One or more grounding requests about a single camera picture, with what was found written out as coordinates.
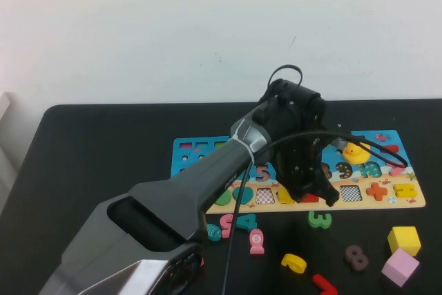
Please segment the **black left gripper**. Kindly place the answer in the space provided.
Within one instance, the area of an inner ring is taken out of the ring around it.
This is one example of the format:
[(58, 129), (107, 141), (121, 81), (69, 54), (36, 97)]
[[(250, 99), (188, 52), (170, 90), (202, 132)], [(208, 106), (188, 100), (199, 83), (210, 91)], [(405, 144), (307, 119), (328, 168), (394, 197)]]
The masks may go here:
[(274, 147), (276, 178), (296, 202), (312, 193), (332, 207), (338, 201), (338, 191), (318, 168), (319, 154), (315, 135), (298, 135), (279, 142)]

